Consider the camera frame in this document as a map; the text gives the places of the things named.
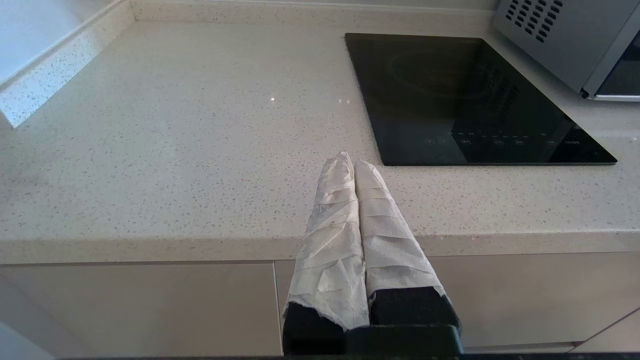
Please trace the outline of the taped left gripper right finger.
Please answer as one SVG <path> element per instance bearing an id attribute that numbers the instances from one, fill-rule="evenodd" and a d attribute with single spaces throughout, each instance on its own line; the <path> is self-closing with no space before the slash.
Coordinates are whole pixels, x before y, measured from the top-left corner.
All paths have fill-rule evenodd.
<path id="1" fill-rule="evenodd" d="M 372 324 L 459 328 L 444 286 L 381 173 L 366 161 L 354 169 Z"/>

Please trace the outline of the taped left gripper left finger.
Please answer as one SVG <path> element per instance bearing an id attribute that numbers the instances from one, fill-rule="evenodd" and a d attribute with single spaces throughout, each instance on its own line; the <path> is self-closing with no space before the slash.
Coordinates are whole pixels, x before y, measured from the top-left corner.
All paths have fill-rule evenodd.
<path id="1" fill-rule="evenodd" d="M 286 356 L 343 354 L 349 331 L 370 325 L 365 262 L 347 152 L 329 158 L 318 178 L 283 315 Z"/>

